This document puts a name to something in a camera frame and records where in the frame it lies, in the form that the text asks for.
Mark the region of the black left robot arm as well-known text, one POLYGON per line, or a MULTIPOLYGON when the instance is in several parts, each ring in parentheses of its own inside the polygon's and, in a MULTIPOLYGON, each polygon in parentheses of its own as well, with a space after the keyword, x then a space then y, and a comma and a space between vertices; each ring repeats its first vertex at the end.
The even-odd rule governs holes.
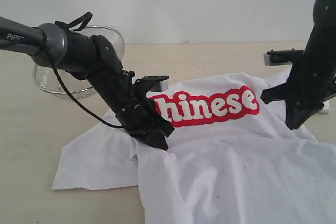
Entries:
POLYGON ((114 112, 119 129, 148 146, 167 150, 166 138, 174 127, 147 97, 148 92, 164 91, 167 76, 136 79, 133 71, 124 70, 105 36, 81 33, 91 18, 88 12, 68 24, 56 21, 37 27, 1 18, 1 49, 27 54, 38 66, 87 80, 114 112))

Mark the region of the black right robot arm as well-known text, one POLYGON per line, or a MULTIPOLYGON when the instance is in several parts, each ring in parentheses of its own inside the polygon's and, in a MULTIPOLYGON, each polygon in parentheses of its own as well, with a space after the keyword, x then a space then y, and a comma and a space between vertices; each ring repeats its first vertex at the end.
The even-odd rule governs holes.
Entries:
POLYGON ((270 50, 266 66, 292 65, 285 83, 263 90, 264 104, 284 101, 291 130, 321 111, 335 97, 335 0, 315 0, 313 28, 304 50, 270 50))

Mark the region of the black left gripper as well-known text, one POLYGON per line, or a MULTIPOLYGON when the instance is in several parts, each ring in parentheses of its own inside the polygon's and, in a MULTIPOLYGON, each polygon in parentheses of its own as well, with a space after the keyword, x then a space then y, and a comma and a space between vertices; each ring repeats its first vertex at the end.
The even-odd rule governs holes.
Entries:
POLYGON ((156 105, 133 82, 133 71, 121 71, 111 90, 109 103, 123 129, 133 138, 157 149, 167 151, 166 138, 173 131, 171 122, 156 111, 156 105))

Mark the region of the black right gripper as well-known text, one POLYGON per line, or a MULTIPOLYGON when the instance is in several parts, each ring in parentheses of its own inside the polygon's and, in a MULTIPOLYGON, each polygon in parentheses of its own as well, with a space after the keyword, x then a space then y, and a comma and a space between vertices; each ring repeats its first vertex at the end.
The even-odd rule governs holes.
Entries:
POLYGON ((285 101, 285 124, 297 130, 323 108, 323 103, 335 97, 335 59, 297 58, 285 83, 264 89, 264 104, 285 101))

